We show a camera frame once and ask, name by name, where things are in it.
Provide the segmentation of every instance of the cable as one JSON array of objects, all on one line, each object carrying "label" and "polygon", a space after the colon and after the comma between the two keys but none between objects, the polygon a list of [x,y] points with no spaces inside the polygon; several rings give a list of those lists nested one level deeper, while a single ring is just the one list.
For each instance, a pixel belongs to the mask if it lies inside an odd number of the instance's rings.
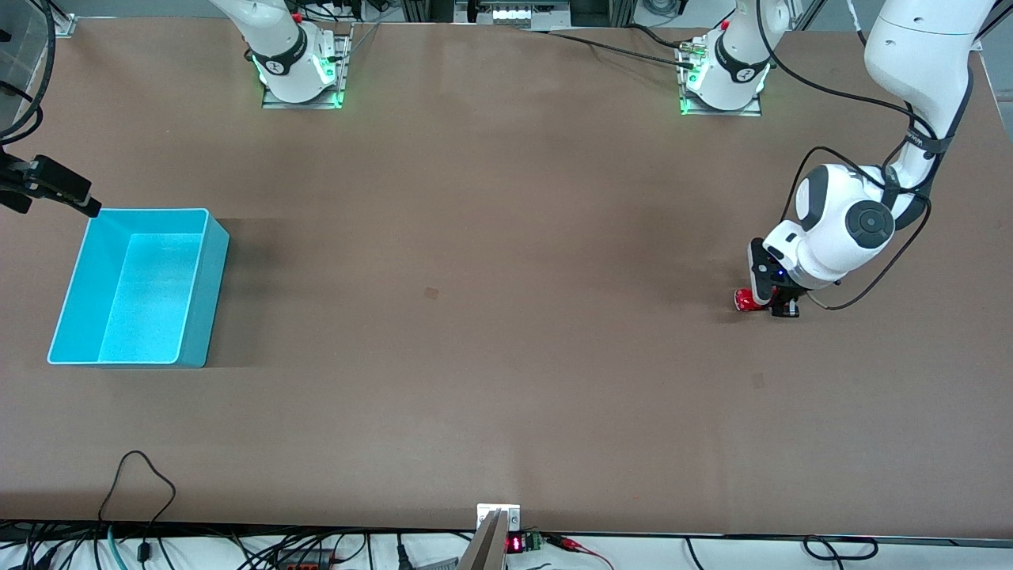
[{"label": "cable", "polygon": [[376,570],[373,567],[373,545],[371,544],[371,542],[372,541],[370,541],[370,534],[367,533],[366,534],[366,554],[370,557],[370,570]]},{"label": "cable", "polygon": [[690,549],[690,557],[693,558],[693,564],[696,564],[697,570],[703,570],[703,564],[700,564],[700,559],[696,557],[696,551],[693,550],[693,541],[689,537],[684,537],[686,540],[686,546]]},{"label": "cable", "polygon": [[851,21],[855,24],[855,32],[858,33],[858,39],[862,43],[862,46],[866,44],[865,33],[862,32],[862,24],[858,21],[858,13],[855,12],[855,3],[853,0],[844,0],[848,4],[848,11],[851,12]]},{"label": "cable", "polygon": [[[337,543],[340,543],[341,539],[343,539],[344,537],[345,537],[345,535],[341,535],[340,537],[338,537],[337,538]],[[340,558],[338,556],[335,556],[334,553],[337,552],[337,543],[334,543],[334,550],[331,552],[331,555],[330,555],[331,556],[331,562],[333,564],[343,564],[345,562],[352,561],[354,558],[356,558],[357,556],[359,556],[360,554],[362,554],[364,550],[366,550],[366,535],[363,535],[363,544],[359,547],[359,550],[357,550],[356,552],[354,552],[352,554],[352,556],[349,556],[347,558]]]},{"label": "cable", "polygon": [[[809,548],[809,541],[815,541],[822,544],[827,549],[827,551],[830,552],[830,555],[829,556],[821,555],[812,552],[812,549]],[[838,554],[836,550],[834,550],[834,547],[830,544],[830,542],[827,541],[827,539],[824,539],[823,537],[819,537],[816,535],[808,535],[805,538],[803,538],[802,548],[805,549],[805,554],[811,556],[816,560],[822,560],[823,562],[836,562],[838,570],[844,570],[845,560],[849,562],[860,562],[862,560],[869,560],[870,558],[873,558],[877,554],[879,554],[879,543],[877,543],[875,539],[868,539],[867,541],[860,540],[855,542],[872,545],[872,552],[856,556],[842,556]]]},{"label": "cable", "polygon": [[654,33],[653,29],[651,29],[651,28],[649,28],[649,27],[647,27],[645,25],[640,25],[638,23],[631,23],[631,24],[627,25],[626,27],[629,27],[631,29],[639,29],[640,31],[646,33],[647,36],[650,37],[651,39],[653,39],[654,42],[656,42],[656,43],[665,46],[666,48],[672,48],[673,50],[678,50],[680,44],[688,42],[688,39],[681,39],[679,42],[669,42],[668,39],[665,39],[660,35]]},{"label": "cable", "polygon": [[109,545],[109,551],[112,552],[112,560],[116,561],[116,566],[120,570],[127,570],[127,565],[124,564],[124,559],[120,556],[120,549],[116,548],[116,542],[112,539],[112,525],[109,524],[108,530],[105,532],[105,541]]},{"label": "cable", "polygon": [[172,559],[169,558],[169,553],[165,550],[165,545],[162,544],[162,537],[158,537],[158,550],[162,551],[162,558],[165,559],[165,564],[169,567],[169,570],[176,570],[176,567],[172,565]]},{"label": "cable", "polygon": [[624,56],[630,56],[633,58],[640,58],[647,61],[664,63],[666,65],[674,65],[676,67],[684,67],[687,69],[691,69],[693,67],[693,64],[689,62],[679,62],[676,60],[667,60],[665,58],[658,58],[656,56],[648,56],[647,54],[639,54],[637,52],[631,52],[629,50],[624,50],[622,48],[616,48],[615,46],[608,46],[606,44],[599,44],[598,42],[593,42],[591,39],[585,39],[583,37],[575,37],[573,35],[565,35],[563,33],[552,33],[552,32],[546,32],[546,34],[551,35],[552,37],[562,37],[564,39],[569,39],[571,42],[579,42],[580,44],[587,44],[589,46],[594,46],[595,48],[602,48],[603,50],[609,50],[611,52],[616,52],[617,54],[623,54]]},{"label": "cable", "polygon": [[587,554],[588,556],[594,556],[595,558],[597,558],[597,559],[601,560],[602,562],[608,564],[609,565],[609,570],[616,570],[616,567],[612,565],[612,562],[610,562],[608,558],[605,558],[604,556],[602,556],[602,555],[598,554],[597,552],[589,549],[588,547],[581,545],[580,543],[574,541],[573,539],[570,539],[568,537],[562,537],[560,535],[550,534],[550,533],[542,533],[541,535],[542,535],[542,538],[545,539],[546,543],[548,543],[548,544],[550,544],[550,545],[552,545],[554,547],[560,548],[560,549],[562,549],[562,550],[564,550],[566,552],[572,552],[572,553],[576,553],[576,554]]},{"label": "cable", "polygon": [[[8,83],[7,81],[0,80],[0,88],[6,89],[7,91],[10,91],[11,94],[17,95],[17,96],[21,97],[22,99],[24,99],[25,101],[27,101],[29,104],[34,99],[34,97],[32,97],[31,95],[29,95],[28,93],[22,91],[16,85]],[[34,133],[35,130],[38,129],[38,126],[43,124],[43,107],[41,105],[35,106],[35,111],[33,112],[33,114],[35,116],[35,121],[34,123],[32,123],[27,129],[25,129],[22,132],[20,132],[20,133],[18,133],[16,135],[11,135],[10,137],[7,137],[6,139],[0,140],[0,145],[7,145],[7,144],[15,143],[15,142],[17,142],[17,141],[19,141],[21,139],[24,139],[25,137],[27,137],[31,133]]]},{"label": "cable", "polygon": [[813,81],[809,81],[808,79],[806,79],[806,78],[802,77],[801,75],[799,75],[799,74],[795,73],[794,71],[792,71],[791,68],[789,68],[786,65],[784,65],[784,62],[782,62],[781,59],[777,57],[777,54],[774,53],[774,48],[771,47],[770,39],[767,38],[767,31],[764,29],[764,24],[763,24],[763,10],[760,7],[761,1],[762,0],[757,0],[757,4],[756,4],[757,25],[760,27],[760,38],[763,40],[764,47],[767,48],[767,54],[770,56],[770,59],[773,60],[774,63],[776,63],[778,65],[778,67],[780,67],[781,69],[783,69],[785,73],[787,73],[788,75],[790,75],[795,80],[803,83],[804,85],[808,85],[809,87],[812,87],[813,89],[823,91],[825,93],[830,93],[832,95],[837,95],[839,97],[844,97],[846,99],[852,99],[852,100],[857,100],[857,101],[862,101],[862,102],[867,102],[867,103],[879,105],[879,106],[882,106],[882,107],[889,108],[889,109],[895,110],[898,112],[901,112],[901,113],[907,115],[909,118],[917,121],[923,128],[925,128],[926,133],[930,137],[932,137],[933,139],[936,138],[936,133],[935,133],[935,131],[932,130],[932,127],[928,124],[928,121],[925,120],[924,118],[922,118],[921,116],[919,116],[917,113],[915,113],[912,110],[908,110],[907,108],[905,108],[905,107],[903,107],[901,105],[893,104],[891,102],[887,102],[887,101],[880,100],[880,99],[877,99],[877,98],[866,97],[866,96],[863,96],[863,95],[856,95],[854,93],[848,93],[848,92],[845,92],[845,91],[839,91],[839,90],[833,89],[831,87],[825,87],[825,86],[823,86],[823,85],[821,85],[819,83],[815,83]]},{"label": "cable", "polygon": [[586,548],[586,549],[583,549],[583,551],[580,552],[580,554],[588,554],[588,555],[594,556],[595,558],[597,558],[597,559],[601,560],[602,562],[608,564],[609,565],[609,570],[616,570],[616,567],[613,566],[611,562],[609,562],[608,558],[605,558],[604,556],[598,554],[597,552],[594,552],[594,551]]},{"label": "cable", "polygon": [[21,130],[28,123],[28,118],[35,114],[38,106],[43,103],[43,96],[50,86],[50,79],[53,77],[53,61],[57,53],[57,24],[53,19],[53,8],[50,6],[49,0],[46,0],[42,6],[35,4],[35,7],[46,17],[46,66],[43,68],[43,77],[38,80],[38,88],[35,90],[34,96],[31,97],[31,101],[28,103],[28,107],[24,110],[24,113],[10,127],[0,131],[0,145],[7,144],[9,142],[7,140],[8,137]]}]

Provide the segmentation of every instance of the red wire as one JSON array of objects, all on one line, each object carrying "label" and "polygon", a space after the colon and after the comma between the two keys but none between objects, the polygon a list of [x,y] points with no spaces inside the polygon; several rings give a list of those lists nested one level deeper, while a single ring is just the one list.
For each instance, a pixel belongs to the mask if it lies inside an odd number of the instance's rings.
[{"label": "red wire", "polygon": [[609,568],[610,568],[611,570],[616,570],[616,567],[615,567],[615,566],[613,566],[611,562],[609,562],[609,559],[608,559],[608,558],[605,558],[604,556],[602,556],[602,555],[598,554],[597,552],[595,552],[595,551],[593,551],[593,550],[590,550],[590,549],[589,549],[588,547],[580,547],[580,548],[581,548],[581,549],[583,549],[583,551],[581,551],[581,553],[580,553],[580,554],[590,554],[591,556],[594,556],[595,558],[599,558],[599,559],[601,559],[601,560],[602,560],[602,562],[604,562],[604,563],[608,564],[608,565],[609,565]]}]

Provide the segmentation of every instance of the table surface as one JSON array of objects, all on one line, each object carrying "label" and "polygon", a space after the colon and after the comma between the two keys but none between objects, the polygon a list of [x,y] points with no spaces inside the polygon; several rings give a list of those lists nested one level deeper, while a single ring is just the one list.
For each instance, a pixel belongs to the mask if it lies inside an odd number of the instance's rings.
[{"label": "table surface", "polygon": [[[450,25],[384,25],[341,110],[261,110],[242,49],[214,19],[59,43],[13,151],[232,241],[207,369],[60,369],[86,220],[0,215],[0,517],[93,518],[140,449],[175,520],[468,527],[499,501],[570,531],[1013,538],[1013,153],[977,55],[923,236],[853,309],[778,321],[732,311],[747,242],[810,146],[878,162],[903,116],[781,72],[761,118],[683,116],[672,68]],[[782,50],[885,96],[854,34]],[[110,518],[167,497],[141,462],[118,493]]]}]

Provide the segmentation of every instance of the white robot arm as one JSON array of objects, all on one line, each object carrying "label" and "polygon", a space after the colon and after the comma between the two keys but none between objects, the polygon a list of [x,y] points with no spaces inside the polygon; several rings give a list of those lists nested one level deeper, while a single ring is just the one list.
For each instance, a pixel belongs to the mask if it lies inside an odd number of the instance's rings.
[{"label": "white robot arm", "polygon": [[773,49],[788,29],[788,6],[784,0],[736,0],[727,28],[712,29],[694,40],[703,44],[705,56],[697,72],[688,76],[686,89],[720,110],[749,104],[770,71],[770,52],[760,36],[758,19]]},{"label": "white robot arm", "polygon": [[260,80],[279,99],[305,102],[335,82],[334,32],[297,23],[285,0],[210,1],[242,32]]},{"label": "white robot arm", "polygon": [[739,311],[797,317],[799,296],[863,265],[922,215],[970,94],[967,57],[992,4],[965,0],[954,9],[945,0],[886,1],[869,33],[865,65],[918,119],[891,164],[861,171],[823,164],[802,179],[795,192],[800,221],[782,220],[750,244],[753,288],[736,294]]}]

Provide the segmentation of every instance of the turquoise bin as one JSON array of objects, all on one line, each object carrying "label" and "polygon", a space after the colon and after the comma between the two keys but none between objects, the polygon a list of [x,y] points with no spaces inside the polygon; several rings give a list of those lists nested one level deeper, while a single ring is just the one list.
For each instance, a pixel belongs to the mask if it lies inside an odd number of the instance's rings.
[{"label": "turquoise bin", "polygon": [[50,364],[204,367],[228,246],[205,209],[103,208],[84,231]]}]

